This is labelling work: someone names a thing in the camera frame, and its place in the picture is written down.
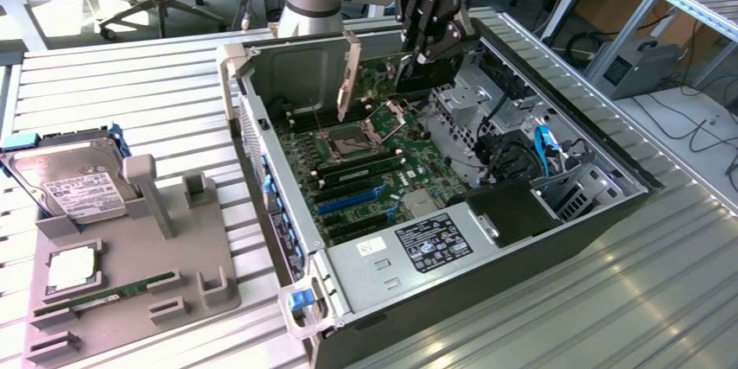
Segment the green graphics card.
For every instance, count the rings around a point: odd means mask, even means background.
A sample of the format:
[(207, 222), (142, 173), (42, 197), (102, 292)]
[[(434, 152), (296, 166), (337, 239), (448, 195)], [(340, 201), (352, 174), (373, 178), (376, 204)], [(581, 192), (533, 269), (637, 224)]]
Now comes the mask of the green graphics card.
[(344, 32), (350, 43), (346, 53), (344, 82), (338, 91), (337, 116), (344, 122), (357, 100), (384, 98), (397, 93), (432, 89), (454, 81), (462, 66), (464, 54), (420, 63), (412, 54), (397, 53), (362, 58), (361, 39), (352, 31)]

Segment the silver disk bay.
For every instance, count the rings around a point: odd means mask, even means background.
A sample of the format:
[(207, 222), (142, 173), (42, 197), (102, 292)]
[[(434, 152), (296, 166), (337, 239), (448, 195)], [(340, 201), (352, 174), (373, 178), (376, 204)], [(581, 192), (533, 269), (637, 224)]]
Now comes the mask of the silver disk bay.
[(533, 137), (550, 106), (486, 41), (466, 54), (454, 83), (432, 93), (429, 127), (437, 143), (465, 158), (486, 135)]
[(532, 185), (564, 222), (627, 198), (624, 187), (593, 163), (585, 163), (560, 175), (538, 178)]

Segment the silver socket cover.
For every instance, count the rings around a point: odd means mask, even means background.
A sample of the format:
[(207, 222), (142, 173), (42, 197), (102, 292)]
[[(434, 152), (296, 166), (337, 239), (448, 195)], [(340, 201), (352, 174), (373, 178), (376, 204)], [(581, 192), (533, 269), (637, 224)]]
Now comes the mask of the silver socket cover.
[(388, 100), (365, 118), (364, 129), (374, 144), (384, 144), (405, 127), (404, 114), (404, 108), (393, 100)]

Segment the green motherboard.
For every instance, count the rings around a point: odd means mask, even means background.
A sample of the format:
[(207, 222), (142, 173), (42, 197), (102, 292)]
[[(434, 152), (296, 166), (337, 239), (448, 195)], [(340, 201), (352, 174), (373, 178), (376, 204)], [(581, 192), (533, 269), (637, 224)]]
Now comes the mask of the green motherboard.
[[(318, 175), (316, 175), (312, 167), (313, 153), (316, 152), (312, 138), (318, 132), (316, 119), (296, 121), (292, 118), (292, 113), (285, 112), (277, 124), (277, 136), (317, 224), (318, 234), (330, 246), (336, 246), (332, 241), (333, 237), (328, 234), (330, 228), (353, 223), (381, 211), (388, 211), (389, 219), (396, 221), (393, 226), (416, 219), (404, 206), (404, 197), (412, 191), (428, 188), (445, 207), (450, 198), (470, 187), (464, 174), (453, 168), (453, 157), (442, 152), (432, 140), (429, 114), (424, 110), (416, 109), (405, 101), (393, 101), (404, 108), (406, 125), (380, 146), (381, 150), (396, 150), (400, 156), (405, 156), (405, 165), (393, 172), (366, 178), (377, 179), (378, 185), (376, 188), (382, 187), (384, 189), (382, 195), (376, 201), (326, 215), (318, 214), (321, 203), (313, 201), (313, 196), (321, 190), (328, 189), (320, 186)], [(376, 101), (362, 106), (372, 113), (385, 102), (386, 100)], [(364, 120), (322, 123), (322, 128), (326, 129), (340, 124), (357, 123)]]

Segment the silver CPU socket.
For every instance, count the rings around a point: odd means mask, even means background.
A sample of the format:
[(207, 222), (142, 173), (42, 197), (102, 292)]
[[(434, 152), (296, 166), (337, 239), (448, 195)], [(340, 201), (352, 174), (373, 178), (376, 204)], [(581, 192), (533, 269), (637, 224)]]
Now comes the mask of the silver CPU socket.
[(324, 129), (324, 135), (314, 134), (313, 147), (329, 151), (334, 155), (348, 156), (362, 150), (381, 150), (381, 146), (370, 141), (364, 129), (364, 123), (340, 124)]

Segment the green RAM stick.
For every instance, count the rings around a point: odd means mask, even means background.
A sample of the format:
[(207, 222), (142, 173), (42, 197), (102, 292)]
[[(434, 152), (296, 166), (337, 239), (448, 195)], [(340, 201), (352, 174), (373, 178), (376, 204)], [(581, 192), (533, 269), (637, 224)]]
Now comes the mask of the green RAM stick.
[(35, 309), (33, 315), (35, 317), (41, 317), (45, 315), (50, 315), (51, 313), (55, 313), (57, 311), (63, 309), (70, 309), (71, 311), (82, 311), (89, 308), (94, 308), (102, 304), (107, 304), (110, 302), (123, 300), (125, 298), (138, 296), (149, 290), (147, 287), (150, 284), (163, 282), (167, 278), (171, 277), (175, 277), (175, 273), (173, 271), (165, 272), (134, 283), (129, 283), (121, 287), (106, 289), (95, 294), (89, 294), (86, 296), (82, 296), (81, 298), (65, 300), (41, 309)]
[(405, 156), (396, 156), (388, 159), (377, 159), (356, 164), (345, 163), (341, 166), (325, 168), (317, 171), (318, 184), (324, 188), (333, 188), (352, 181), (358, 181), (380, 176), (398, 170), (406, 162)]

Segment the silver chipset heatsink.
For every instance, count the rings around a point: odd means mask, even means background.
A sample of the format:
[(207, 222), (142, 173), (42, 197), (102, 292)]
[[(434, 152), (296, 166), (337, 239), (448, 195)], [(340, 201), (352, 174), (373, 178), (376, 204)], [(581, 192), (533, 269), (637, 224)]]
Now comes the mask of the silver chipset heatsink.
[(405, 195), (404, 206), (412, 216), (420, 218), (442, 209), (444, 203), (436, 199), (428, 188), (420, 188)]

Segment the black plastic shroud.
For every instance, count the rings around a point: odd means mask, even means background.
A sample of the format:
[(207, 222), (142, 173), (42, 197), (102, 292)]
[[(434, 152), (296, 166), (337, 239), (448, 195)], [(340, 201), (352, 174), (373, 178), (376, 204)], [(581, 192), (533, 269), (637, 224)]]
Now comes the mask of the black plastic shroud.
[(510, 179), (456, 194), (446, 205), (466, 202), (474, 216), (493, 226), (492, 238), (498, 247), (536, 237), (564, 224), (538, 196), (529, 181)]

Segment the blue expansion slot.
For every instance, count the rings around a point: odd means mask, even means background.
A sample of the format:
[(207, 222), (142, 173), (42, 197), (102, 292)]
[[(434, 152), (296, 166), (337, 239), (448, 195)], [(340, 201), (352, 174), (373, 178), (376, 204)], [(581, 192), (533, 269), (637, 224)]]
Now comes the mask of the blue expansion slot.
[(330, 213), (336, 213), (338, 211), (342, 211), (348, 208), (356, 207), (364, 203), (369, 203), (372, 201), (376, 201), (380, 196), (382, 195), (384, 189), (382, 187), (373, 188), (369, 191), (360, 192), (357, 194), (345, 196), (344, 198), (338, 200), (332, 200), (325, 203), (321, 203), (318, 205), (318, 214), (326, 215)]

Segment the grey power supply unit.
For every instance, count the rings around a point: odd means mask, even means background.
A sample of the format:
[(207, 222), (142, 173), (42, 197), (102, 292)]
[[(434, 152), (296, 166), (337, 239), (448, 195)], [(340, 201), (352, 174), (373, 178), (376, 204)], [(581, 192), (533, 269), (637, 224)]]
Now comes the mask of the grey power supply unit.
[(400, 304), (502, 257), (497, 229), (460, 203), (328, 249), (354, 319)]

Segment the black open PC case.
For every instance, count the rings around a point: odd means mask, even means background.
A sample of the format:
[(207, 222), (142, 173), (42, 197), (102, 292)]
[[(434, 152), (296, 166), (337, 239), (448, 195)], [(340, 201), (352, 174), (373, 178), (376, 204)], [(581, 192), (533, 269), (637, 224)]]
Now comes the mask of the black open PC case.
[[(318, 234), (277, 136), (277, 124), (289, 112), (278, 106), (280, 97), (300, 101), (337, 100), (350, 43), (341, 33), (247, 41), (222, 48), (225, 88), (237, 93), (241, 104), (234, 116), (242, 133), (241, 157), (256, 181), (251, 189), (260, 199), (260, 222), (277, 265), (278, 306), (289, 334), (309, 347), (314, 369), (348, 367), (558, 266), (580, 254), (663, 188), (660, 180), (578, 108), (577, 99), (594, 99), (594, 93), (588, 81), (556, 52), (508, 18), (478, 22), (476, 28), (480, 42), (489, 43), (550, 109), (542, 123), (534, 127), (533, 137), (526, 137), (520, 130), (486, 135), (478, 139), (472, 159), (441, 146), (429, 128), (434, 144), (453, 157), (453, 168), (464, 174), (470, 186), (462, 192), (510, 179), (532, 184), (538, 178), (593, 163), (624, 187), (627, 198), (538, 236), (500, 247), (501, 258), (393, 307), (357, 319), (349, 313), (332, 277), (328, 249), (334, 246), (328, 245)], [(361, 39), (364, 59), (404, 53), (396, 28), (361, 29), (353, 33)], [(354, 105), (405, 101), (429, 114), (429, 121), (430, 96), (437, 88), (357, 100)], [(273, 175), (274, 192), (266, 194), (262, 183), (268, 174)], [(277, 212), (277, 196), (285, 203), (281, 213)], [(294, 229), (297, 244), (290, 240), (289, 227)], [(305, 256), (304, 266), (297, 262), (297, 245)], [(317, 301), (293, 312), (288, 296), (302, 289), (313, 289)]]

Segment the blue case latch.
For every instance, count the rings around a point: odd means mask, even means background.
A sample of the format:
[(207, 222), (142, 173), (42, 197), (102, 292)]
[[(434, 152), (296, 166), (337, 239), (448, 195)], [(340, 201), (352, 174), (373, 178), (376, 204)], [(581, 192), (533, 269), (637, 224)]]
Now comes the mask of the blue case latch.
[(313, 289), (302, 289), (289, 294), (288, 306), (293, 312), (298, 312), (316, 304), (317, 298)]

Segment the hard disk with blue carrier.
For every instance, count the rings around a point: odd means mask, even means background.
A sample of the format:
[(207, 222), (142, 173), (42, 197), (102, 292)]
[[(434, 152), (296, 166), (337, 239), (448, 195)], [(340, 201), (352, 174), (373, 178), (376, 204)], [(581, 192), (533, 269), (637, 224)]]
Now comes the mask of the hard disk with blue carrier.
[(125, 203), (141, 197), (123, 178), (130, 155), (117, 123), (45, 136), (18, 132), (0, 143), (0, 170), (46, 217), (66, 215), (87, 225), (123, 215)]

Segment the grey parts rack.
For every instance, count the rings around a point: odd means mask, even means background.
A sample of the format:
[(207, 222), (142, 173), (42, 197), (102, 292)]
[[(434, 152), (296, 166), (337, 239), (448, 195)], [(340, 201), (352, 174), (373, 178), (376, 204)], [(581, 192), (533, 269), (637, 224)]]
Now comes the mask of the grey parts rack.
[[(159, 188), (157, 177), (153, 156), (129, 157), (123, 178), (142, 196), (125, 203), (123, 215), (87, 225), (66, 215), (38, 216), (23, 369), (58, 369), (239, 305), (217, 184), (198, 173)], [(95, 280), (49, 293), (50, 255), (82, 246), (98, 251)], [(175, 277), (150, 284), (138, 296), (82, 311), (33, 315), (169, 271)]]

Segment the silver CPU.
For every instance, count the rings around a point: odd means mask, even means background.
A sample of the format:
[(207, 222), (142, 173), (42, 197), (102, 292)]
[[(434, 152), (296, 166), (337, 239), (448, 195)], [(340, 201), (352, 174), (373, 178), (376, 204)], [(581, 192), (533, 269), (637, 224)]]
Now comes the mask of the silver CPU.
[(71, 289), (91, 283), (98, 273), (98, 251), (91, 246), (82, 246), (50, 255), (47, 292)]

